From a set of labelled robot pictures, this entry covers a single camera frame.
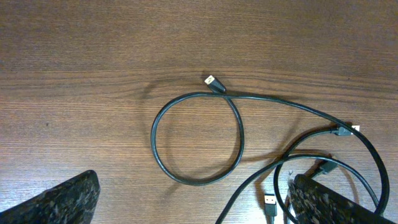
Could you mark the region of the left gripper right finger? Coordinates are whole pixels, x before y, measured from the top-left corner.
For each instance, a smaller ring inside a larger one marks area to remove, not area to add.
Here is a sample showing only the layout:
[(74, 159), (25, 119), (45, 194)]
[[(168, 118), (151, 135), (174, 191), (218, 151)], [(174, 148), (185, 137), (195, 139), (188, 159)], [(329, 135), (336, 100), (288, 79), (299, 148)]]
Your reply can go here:
[(289, 182), (289, 197), (299, 224), (394, 224), (302, 174)]

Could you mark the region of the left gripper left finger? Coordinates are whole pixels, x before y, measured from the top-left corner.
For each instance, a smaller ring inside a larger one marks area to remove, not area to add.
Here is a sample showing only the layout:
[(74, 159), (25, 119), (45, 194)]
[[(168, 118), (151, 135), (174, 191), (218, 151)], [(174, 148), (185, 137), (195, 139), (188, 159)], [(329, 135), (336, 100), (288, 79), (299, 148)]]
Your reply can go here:
[(1, 223), (91, 223), (99, 196), (98, 176), (87, 170), (1, 212)]

